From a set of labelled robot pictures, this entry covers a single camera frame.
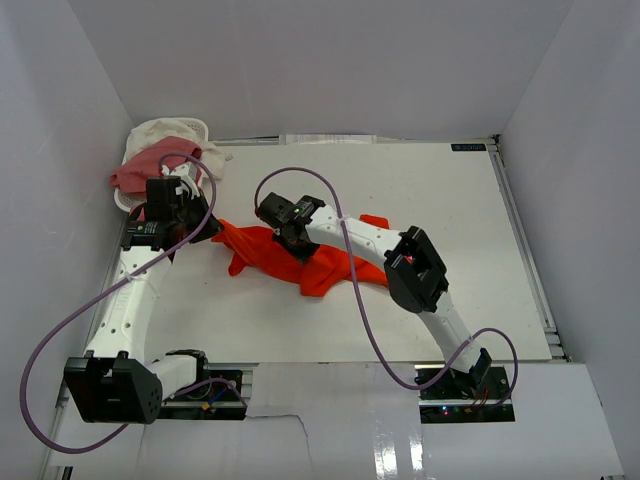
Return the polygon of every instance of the white cloth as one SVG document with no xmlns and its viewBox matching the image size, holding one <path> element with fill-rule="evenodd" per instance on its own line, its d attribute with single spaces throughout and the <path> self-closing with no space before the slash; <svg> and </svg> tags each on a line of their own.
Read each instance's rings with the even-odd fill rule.
<svg viewBox="0 0 640 480">
<path fill-rule="evenodd" d="M 222 180 L 226 165 L 224 153 L 218 150 L 208 139 L 200 138 L 195 131 L 175 118 L 149 120 L 131 130 L 127 138 L 127 149 L 124 154 L 127 162 L 145 148 L 169 136 L 186 138 L 196 143 L 202 150 L 200 157 L 202 163 L 211 170 L 217 180 Z"/>
</svg>

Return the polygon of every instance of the white panel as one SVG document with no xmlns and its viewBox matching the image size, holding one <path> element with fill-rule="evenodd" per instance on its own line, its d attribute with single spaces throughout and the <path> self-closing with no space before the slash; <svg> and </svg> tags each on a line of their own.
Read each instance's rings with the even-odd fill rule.
<svg viewBox="0 0 640 480">
<path fill-rule="evenodd" d="M 454 153 L 448 144 L 263 146 L 225 149 L 234 159 L 219 185 L 214 213 L 237 226 L 262 224 L 253 213 L 255 186 L 287 165 L 316 169 L 333 182 L 345 213 L 386 217 L 392 228 L 417 225 L 447 265 L 454 304 L 471 332 L 503 329 L 522 359 L 550 358 L 542 324 L 486 152 Z M 274 178 L 293 201 L 310 194 L 331 202 L 317 179 Z M 375 361 L 350 283 L 323 299 L 297 285 L 246 268 L 230 277 L 231 251 L 204 242 L 185 247 L 161 287 L 149 325 L 148 358 L 198 348 L 213 362 Z M 395 361 L 440 361 L 442 353 L 414 314 L 386 289 L 363 285 L 382 350 Z M 492 357 L 511 360 L 502 338 L 481 337 Z"/>
<path fill-rule="evenodd" d="M 640 478 L 638 25 L 638 2 L 574 2 L 504 135 L 560 336 L 589 368 L 630 478 Z"/>
<path fill-rule="evenodd" d="M 380 365 L 265 364 L 255 379 L 255 418 L 147 428 L 139 478 L 424 478 L 417 395 Z"/>
<path fill-rule="evenodd" d="M 71 398 L 60 421 L 55 441 L 68 447 L 91 445 L 111 434 L 120 425 L 85 423 Z M 109 480 L 131 478 L 136 468 L 144 425 L 129 425 L 122 433 L 93 452 L 66 455 L 52 452 L 49 466 L 72 466 L 73 480 Z"/>
<path fill-rule="evenodd" d="M 408 366 L 396 368 L 410 377 Z M 74 480 L 98 480 L 101 472 L 122 480 L 413 479 L 424 478 L 421 468 L 436 480 L 595 480 L 622 473 L 584 365 L 522 365 L 516 422 L 503 424 L 420 427 L 417 394 L 394 385 L 380 365 L 260 365 L 255 387 L 250 414 L 286 416 L 159 420 L 142 439 L 141 427 L 129 427 L 91 457 L 56 455 L 54 463 L 75 465 Z M 113 428 L 78 425 L 77 415 L 67 415 L 70 425 L 63 422 L 61 430 L 78 445 L 89 432 L 95 440 Z M 420 434 L 424 455 L 413 441 Z"/>
<path fill-rule="evenodd" d="M 131 120 L 64 0 L 2 2 L 0 65 L 0 465 L 22 479 L 45 449 L 20 416 L 20 375 L 45 333 L 100 291 L 122 224 L 107 177 Z M 35 365 L 29 402 L 45 432 L 90 318 Z"/>
<path fill-rule="evenodd" d="M 70 3 L 134 120 L 449 139 L 502 132 L 571 1 Z"/>
<path fill-rule="evenodd" d="M 513 402 L 514 423 L 423 425 L 428 473 L 437 480 L 622 474 L 584 365 L 522 365 Z"/>
</svg>

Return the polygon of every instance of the metal frame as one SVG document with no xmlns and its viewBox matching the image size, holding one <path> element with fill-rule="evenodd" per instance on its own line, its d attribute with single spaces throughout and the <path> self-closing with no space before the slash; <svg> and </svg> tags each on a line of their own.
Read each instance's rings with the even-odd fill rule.
<svg viewBox="0 0 640 480">
<path fill-rule="evenodd" d="M 533 255 L 531 254 L 531 249 L 529 248 L 529 243 L 527 242 L 527 236 L 524 233 L 524 227 L 522 226 L 522 221 L 520 220 L 520 215 L 518 214 L 515 199 L 513 198 L 513 194 L 511 193 L 511 187 L 509 186 L 509 181 L 507 179 L 507 171 L 504 167 L 502 157 L 500 156 L 498 145 L 495 143 L 487 143 L 486 145 L 489 157 L 491 158 L 491 163 L 493 165 L 493 171 L 496 174 L 496 180 L 498 181 L 498 185 L 500 186 L 502 200 L 504 201 L 504 205 L 507 209 L 507 214 L 509 215 L 509 222 L 511 223 L 513 234 L 516 237 L 516 243 L 518 244 L 518 249 L 520 250 L 520 256 L 522 257 L 525 271 L 527 272 L 529 286 L 531 287 L 533 298 L 536 302 L 536 307 L 538 308 L 538 312 L 540 313 L 540 321 L 542 322 L 542 326 L 545 328 L 555 328 L 556 324 L 553 320 L 553 315 L 551 314 L 551 309 L 549 308 L 547 297 L 544 294 L 544 289 L 538 275 L 538 270 L 536 269 L 535 263 L 533 261 Z"/>
</svg>

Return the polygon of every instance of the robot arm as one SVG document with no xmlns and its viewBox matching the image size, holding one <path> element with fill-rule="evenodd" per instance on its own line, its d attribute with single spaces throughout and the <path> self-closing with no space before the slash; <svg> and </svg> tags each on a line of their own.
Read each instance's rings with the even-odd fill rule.
<svg viewBox="0 0 640 480">
<path fill-rule="evenodd" d="M 346 249 L 341 219 L 322 200 L 305 196 L 293 204 L 271 193 L 256 213 L 274 229 L 274 240 L 301 262 L 306 262 L 320 245 Z M 427 235 L 417 227 L 400 232 L 354 218 L 344 222 L 353 254 L 386 273 L 393 300 L 420 318 L 448 361 L 471 334 L 453 305 L 446 267 Z M 490 366 L 488 352 L 472 340 L 452 369 L 474 391 Z"/>
<path fill-rule="evenodd" d="M 113 283 L 176 245 L 207 213 L 189 165 L 164 173 L 147 181 L 147 202 L 127 222 Z M 142 212 L 144 220 L 139 221 Z M 191 243 L 222 228 L 211 216 Z M 109 297 L 84 356 L 67 360 L 64 379 L 85 422 L 152 423 L 162 400 L 201 380 L 206 363 L 202 352 L 169 352 L 153 363 L 144 354 L 153 305 L 172 261 L 172 256 L 163 258 Z"/>
</svg>

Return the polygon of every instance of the purple cable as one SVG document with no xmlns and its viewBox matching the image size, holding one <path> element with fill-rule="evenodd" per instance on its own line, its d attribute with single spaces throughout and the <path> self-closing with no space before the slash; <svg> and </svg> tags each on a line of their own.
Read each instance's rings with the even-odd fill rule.
<svg viewBox="0 0 640 480">
<path fill-rule="evenodd" d="M 342 215 L 342 207 L 340 206 L 340 200 L 338 199 L 338 194 L 336 193 L 335 189 L 333 188 L 333 185 L 331 185 L 329 183 L 329 181 L 326 178 L 324 178 L 322 175 L 320 175 L 319 173 L 314 172 L 313 170 L 310 170 L 310 169 L 304 168 L 304 167 L 285 167 L 285 168 L 280 168 L 280 169 L 276 170 L 275 172 L 271 172 L 269 175 L 264 177 L 262 179 L 262 181 L 258 184 L 258 187 L 256 188 L 256 193 L 255 193 L 255 195 L 253 197 L 253 204 L 254 204 L 256 212 L 258 211 L 258 196 L 260 195 L 260 190 L 262 189 L 263 185 L 267 182 L 267 180 L 269 180 L 270 178 L 272 178 L 272 177 L 274 177 L 274 176 L 276 176 L 276 175 L 278 175 L 278 174 L 280 174 L 282 172 L 292 172 L 292 171 L 308 173 L 310 175 L 313 175 L 317 179 L 319 179 L 322 183 L 324 183 L 327 186 L 327 188 L 329 189 L 329 191 L 331 192 L 331 196 L 333 197 L 333 201 L 336 204 L 336 213 L 338 214 L 338 216 L 340 218 L 343 217 L 343 215 Z M 384 355 L 382 354 L 382 350 L 380 350 L 380 347 L 378 346 L 378 342 L 376 342 L 376 339 L 373 336 L 373 331 L 371 330 L 371 325 L 369 324 L 369 319 L 367 317 L 367 312 L 365 311 L 365 308 L 364 308 L 364 302 L 362 301 L 362 295 L 360 294 L 360 285 L 358 284 L 358 277 L 357 277 L 357 274 L 356 274 L 356 264 L 355 264 L 355 259 L 354 259 L 354 255 L 353 255 L 353 250 L 351 248 L 351 240 L 349 239 L 349 231 L 347 230 L 347 226 L 346 226 L 346 224 L 344 222 L 340 222 L 340 225 L 342 226 L 342 233 L 344 235 L 344 243 L 345 243 L 345 246 L 347 247 L 347 253 L 348 253 L 348 256 L 349 256 L 349 266 L 351 267 L 351 281 L 353 283 L 353 290 L 354 290 L 354 293 L 356 295 L 356 302 L 358 304 L 358 309 L 360 310 L 360 316 L 362 317 L 362 323 L 364 324 L 364 329 L 367 332 L 367 337 L 369 338 L 369 342 L 371 343 L 371 346 L 373 347 L 373 350 L 376 353 L 376 356 L 378 357 L 378 360 L 380 360 L 380 363 L 382 364 L 384 369 L 387 371 L 389 376 L 391 376 L 391 378 L 393 378 L 393 380 L 395 380 L 395 382 L 398 385 L 400 385 L 400 386 L 402 386 L 404 388 L 407 388 L 409 390 L 425 390 L 427 388 L 432 387 L 438 380 L 440 380 L 442 378 L 442 376 L 445 373 L 447 373 L 447 371 L 451 368 L 451 365 L 453 364 L 453 362 L 456 361 L 458 356 L 469 345 L 469 343 L 471 343 L 471 339 L 468 339 L 468 340 L 464 341 L 458 347 L 458 349 L 453 353 L 453 355 L 447 361 L 447 363 L 445 363 L 444 367 L 432 379 L 430 379 L 428 382 L 416 385 L 416 384 L 407 383 L 404 380 L 402 380 L 396 374 L 396 372 L 393 371 L 393 369 L 391 368 L 391 365 L 389 365 L 389 362 L 387 361 L 387 359 L 384 358 Z M 502 338 L 504 338 L 506 340 L 506 342 L 509 344 L 509 348 L 511 349 L 511 354 L 513 355 L 513 380 L 511 381 L 511 386 L 509 387 L 509 390 L 507 390 L 507 392 L 505 393 L 504 397 L 502 397 L 502 399 L 498 403 L 492 405 L 493 407 L 498 407 L 498 406 L 502 405 L 508 398 L 511 397 L 511 394 L 513 393 L 513 389 L 516 386 L 516 382 L 518 381 L 518 355 L 516 353 L 516 348 L 513 345 L 513 342 L 511 341 L 511 339 L 507 336 L 506 333 L 504 333 L 501 330 L 498 330 L 497 328 L 492 328 L 492 327 L 481 328 L 476 333 L 474 333 L 471 336 L 471 338 L 472 339 L 476 339 L 480 335 L 482 335 L 483 333 L 486 333 L 486 332 L 497 333 Z"/>
<path fill-rule="evenodd" d="M 101 447 L 102 445 L 107 443 L 109 440 L 114 438 L 116 435 L 118 435 L 120 432 L 122 432 L 125 428 L 127 428 L 126 424 L 122 425 L 118 427 L 113 433 L 109 434 L 99 442 L 96 442 L 92 445 L 88 445 L 86 447 L 71 448 L 71 447 L 65 447 L 64 445 L 59 445 L 56 442 L 49 439 L 44 433 L 42 433 L 42 431 L 40 431 L 40 429 L 37 427 L 37 425 L 33 421 L 33 418 L 31 417 L 31 413 L 29 412 L 29 406 L 27 405 L 27 383 L 29 381 L 29 375 L 31 374 L 31 370 L 33 369 L 33 365 L 36 359 L 38 358 L 38 355 L 40 355 L 40 353 L 42 352 L 44 347 L 47 345 L 47 343 L 49 343 L 51 339 L 60 330 L 62 330 L 67 325 L 69 325 L 73 320 L 75 320 L 84 312 L 89 310 L 99 301 L 104 300 L 106 297 L 108 297 L 113 292 L 121 288 L 123 285 L 126 285 L 130 281 L 131 277 L 137 277 L 145 270 L 148 270 L 149 268 L 153 267 L 155 264 L 157 264 L 161 260 L 175 253 L 178 249 L 182 248 L 184 245 L 190 242 L 191 239 L 194 238 L 196 235 L 198 235 L 198 233 L 200 233 L 200 230 L 204 228 L 205 224 L 209 220 L 209 217 L 211 216 L 211 213 L 213 212 L 213 206 L 216 203 L 215 177 L 213 176 L 213 173 L 211 173 L 211 171 L 207 168 L 207 166 L 204 163 L 202 163 L 197 158 L 192 157 L 191 155 L 187 155 L 186 153 L 174 152 L 174 153 L 168 153 L 166 155 L 163 155 L 158 161 L 158 167 L 160 168 L 162 166 L 162 163 L 164 162 L 165 159 L 173 156 L 184 157 L 191 163 L 196 164 L 207 174 L 207 176 L 209 177 L 209 180 L 211 181 L 211 190 L 212 190 L 211 203 L 209 204 L 209 209 L 207 210 L 207 213 L 203 217 L 200 224 L 195 228 L 193 232 L 191 232 L 189 235 L 187 235 L 184 239 L 182 239 L 176 245 L 171 247 L 169 250 L 158 255 L 153 260 L 150 260 L 149 262 L 145 263 L 140 268 L 138 268 L 133 273 L 131 273 L 131 275 L 113 284 L 111 287 L 107 288 L 100 295 L 96 296 L 92 300 L 89 300 L 87 303 L 85 303 L 83 306 L 78 308 L 75 312 L 73 312 L 67 318 L 62 320 L 58 325 L 56 325 L 49 333 L 47 333 L 44 336 L 44 338 L 40 341 L 40 343 L 38 343 L 36 348 L 33 350 L 33 353 L 31 354 L 31 356 L 29 356 L 29 360 L 27 360 L 27 364 L 24 367 L 24 371 L 22 372 L 22 378 L 20 380 L 20 411 L 22 412 L 22 418 L 24 418 L 24 421 L 27 424 L 27 427 L 29 427 L 29 430 L 31 430 L 31 433 L 33 433 L 38 440 L 40 440 L 42 443 L 44 443 L 47 447 L 51 448 L 52 450 L 56 450 L 58 452 L 66 453 L 70 455 L 91 452 L 92 450 L 95 450 L 96 448 Z"/>
</svg>

